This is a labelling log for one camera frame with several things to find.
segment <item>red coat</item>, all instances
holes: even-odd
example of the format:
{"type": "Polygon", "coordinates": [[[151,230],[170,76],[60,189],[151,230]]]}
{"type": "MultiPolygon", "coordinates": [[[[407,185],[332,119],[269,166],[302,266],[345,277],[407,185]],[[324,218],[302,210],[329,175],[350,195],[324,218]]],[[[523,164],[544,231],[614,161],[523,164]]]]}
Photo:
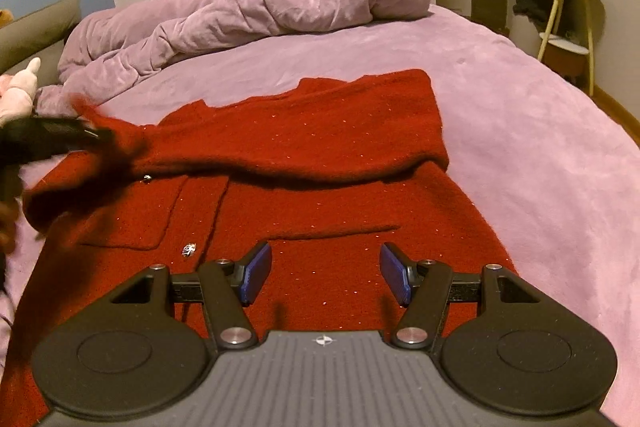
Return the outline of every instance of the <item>red coat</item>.
{"type": "MultiPolygon", "coordinates": [[[[114,129],[116,144],[69,156],[25,194],[30,223],[48,235],[15,318],[2,427],[31,427],[46,413],[29,369],[43,336],[153,263],[188,272],[269,240],[271,275],[247,310],[258,334],[392,329],[402,310],[380,275],[384,241],[458,271],[513,269],[446,175],[423,71],[305,79],[230,107],[192,103],[142,128],[84,113],[114,129]],[[196,251],[185,258],[188,243],[196,251]]],[[[204,334],[199,310],[186,315],[204,334]]]]}

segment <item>purple bed sheet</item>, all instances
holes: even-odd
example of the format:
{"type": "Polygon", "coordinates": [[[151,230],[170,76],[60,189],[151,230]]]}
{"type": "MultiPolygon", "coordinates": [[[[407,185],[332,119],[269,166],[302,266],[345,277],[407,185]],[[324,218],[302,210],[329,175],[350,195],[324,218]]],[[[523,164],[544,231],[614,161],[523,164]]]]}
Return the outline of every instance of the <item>purple bed sheet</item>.
{"type": "MultiPolygon", "coordinates": [[[[433,81],[450,176],[520,274],[609,337],[619,368],[603,411],[622,427],[640,426],[640,150],[586,95],[506,38],[432,6],[414,22],[276,36],[190,58],[102,108],[157,123],[194,100],[220,106],[292,89],[306,76],[354,80],[408,68],[433,81]]],[[[25,183],[55,164],[24,168],[25,183]]],[[[19,230],[14,300],[42,246],[24,218],[19,230]]]]}

